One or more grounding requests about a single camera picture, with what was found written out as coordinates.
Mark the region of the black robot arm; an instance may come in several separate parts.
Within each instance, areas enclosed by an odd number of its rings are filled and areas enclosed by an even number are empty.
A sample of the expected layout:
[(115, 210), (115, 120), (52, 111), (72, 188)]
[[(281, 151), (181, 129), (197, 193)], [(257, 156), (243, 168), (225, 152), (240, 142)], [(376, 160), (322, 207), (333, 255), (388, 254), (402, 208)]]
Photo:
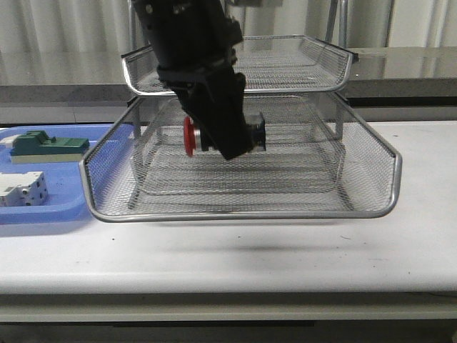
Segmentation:
[(220, 1), (135, 1), (159, 81), (226, 160), (254, 147), (243, 115), (246, 77), (233, 69), (240, 24)]

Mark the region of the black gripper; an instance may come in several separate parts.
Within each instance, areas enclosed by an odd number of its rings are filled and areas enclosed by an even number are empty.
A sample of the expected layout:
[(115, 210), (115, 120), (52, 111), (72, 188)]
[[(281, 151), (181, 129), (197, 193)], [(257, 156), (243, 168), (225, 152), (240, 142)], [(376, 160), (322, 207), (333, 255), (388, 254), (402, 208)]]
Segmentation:
[(205, 131), (226, 160), (254, 148), (243, 115), (246, 77), (236, 73), (235, 56), (180, 64), (158, 58), (156, 71), (164, 87), (178, 97), (183, 110)]

